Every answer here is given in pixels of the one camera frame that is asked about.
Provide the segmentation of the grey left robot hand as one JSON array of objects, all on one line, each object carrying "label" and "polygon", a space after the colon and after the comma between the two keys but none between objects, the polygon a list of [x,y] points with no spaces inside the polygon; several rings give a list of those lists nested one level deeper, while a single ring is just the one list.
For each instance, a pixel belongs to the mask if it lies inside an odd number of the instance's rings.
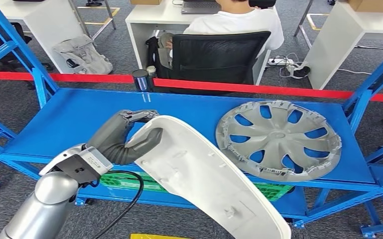
[{"label": "grey left robot hand", "polygon": [[126,146],[128,133],[136,122],[147,123],[157,116],[159,113],[156,110],[121,110],[95,132],[87,146],[96,148],[113,164],[130,164],[160,143],[163,129],[152,129],[144,140],[132,146]]}]

